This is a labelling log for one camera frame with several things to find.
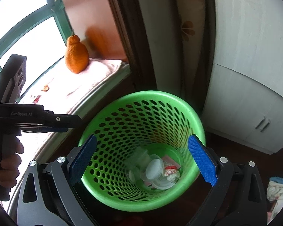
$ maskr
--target metal screw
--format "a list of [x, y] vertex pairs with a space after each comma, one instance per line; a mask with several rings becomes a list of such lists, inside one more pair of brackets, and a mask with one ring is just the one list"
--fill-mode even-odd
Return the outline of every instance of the metal screw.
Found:
[[65, 157], [61, 156], [57, 159], [58, 163], [63, 163], [65, 161]]
[[225, 157], [221, 157], [221, 158], [220, 158], [220, 161], [221, 161], [222, 163], [227, 163], [228, 159], [225, 158]]
[[36, 163], [37, 163], [36, 161], [31, 161], [31, 162], [29, 163], [29, 165], [30, 165], [31, 167], [33, 167]]
[[254, 166], [256, 165], [253, 161], [250, 161], [248, 164], [249, 164], [251, 167], [254, 167]]

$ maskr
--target green plastic basket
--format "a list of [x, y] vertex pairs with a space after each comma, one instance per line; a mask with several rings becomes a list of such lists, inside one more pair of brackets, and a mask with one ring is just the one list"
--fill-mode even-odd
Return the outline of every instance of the green plastic basket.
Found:
[[[88, 136], [97, 137], [97, 149], [83, 177], [88, 191], [102, 203], [123, 211], [148, 211], [182, 195], [199, 175], [187, 147], [196, 134], [205, 135], [196, 112], [182, 99], [159, 91], [136, 92], [106, 106], [89, 123], [79, 146]], [[136, 147], [160, 157], [167, 154], [181, 165], [181, 178], [170, 189], [144, 189], [128, 181], [124, 160]]]

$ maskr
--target cabinet handle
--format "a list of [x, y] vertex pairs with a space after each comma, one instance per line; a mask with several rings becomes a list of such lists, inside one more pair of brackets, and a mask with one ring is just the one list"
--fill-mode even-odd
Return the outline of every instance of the cabinet handle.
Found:
[[260, 129], [260, 132], [263, 132], [269, 126], [269, 124], [270, 124], [270, 120], [268, 120], [265, 126], [262, 129]]
[[265, 121], [265, 116], [263, 116], [263, 119], [260, 121], [260, 123], [255, 127], [255, 129], [258, 129], [259, 128], [259, 126], [261, 126], [262, 125], [262, 123]]

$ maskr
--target dark brown floor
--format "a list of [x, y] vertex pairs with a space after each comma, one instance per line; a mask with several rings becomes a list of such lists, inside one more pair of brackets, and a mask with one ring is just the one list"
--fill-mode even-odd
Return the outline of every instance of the dark brown floor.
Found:
[[[283, 149], [274, 155], [267, 155], [257, 150], [240, 145], [233, 141], [207, 133], [207, 146], [214, 149], [218, 156], [227, 157], [232, 163], [245, 164], [252, 160], [258, 166], [265, 189], [269, 178], [280, 176], [283, 178]], [[162, 208], [139, 213], [130, 213], [112, 209], [93, 198], [81, 184], [76, 190], [101, 226], [112, 226], [116, 222], [129, 216], [139, 216], [146, 226], [185, 226], [204, 201], [211, 186], [202, 176], [177, 200]], [[224, 203], [221, 210], [225, 211], [229, 202]]]

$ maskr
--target cabinet door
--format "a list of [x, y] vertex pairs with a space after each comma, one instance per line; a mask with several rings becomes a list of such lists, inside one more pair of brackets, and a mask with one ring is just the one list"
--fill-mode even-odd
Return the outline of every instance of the cabinet door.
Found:
[[283, 148], [283, 98], [279, 97], [260, 127], [246, 139], [247, 142], [271, 152]]
[[283, 1], [215, 0], [214, 63], [283, 97]]
[[202, 121], [204, 126], [246, 140], [279, 97], [249, 77], [215, 64]]

